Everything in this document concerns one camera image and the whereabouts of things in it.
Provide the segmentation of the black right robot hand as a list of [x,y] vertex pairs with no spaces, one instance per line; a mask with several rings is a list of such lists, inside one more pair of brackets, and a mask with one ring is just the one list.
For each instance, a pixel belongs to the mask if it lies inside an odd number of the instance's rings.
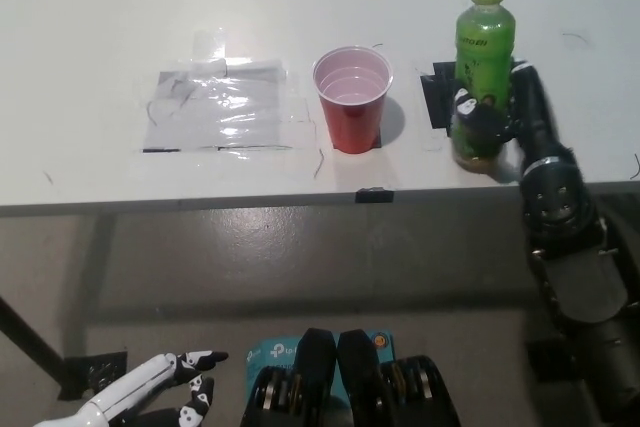
[[551,104],[537,69],[528,61],[513,64],[506,109],[491,94],[474,97],[460,80],[453,82],[452,127],[477,157],[489,155],[514,140],[523,155],[522,175],[545,165],[577,174],[572,150],[557,134]]

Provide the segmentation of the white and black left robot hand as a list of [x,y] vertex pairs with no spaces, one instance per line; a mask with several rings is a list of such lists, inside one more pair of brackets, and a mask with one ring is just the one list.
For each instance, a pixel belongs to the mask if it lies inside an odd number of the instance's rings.
[[[70,416],[45,420],[59,426],[200,426],[209,412],[215,381],[204,374],[228,358],[226,352],[191,351],[158,354],[85,402]],[[147,412],[167,389],[186,385],[190,398],[177,408]]]

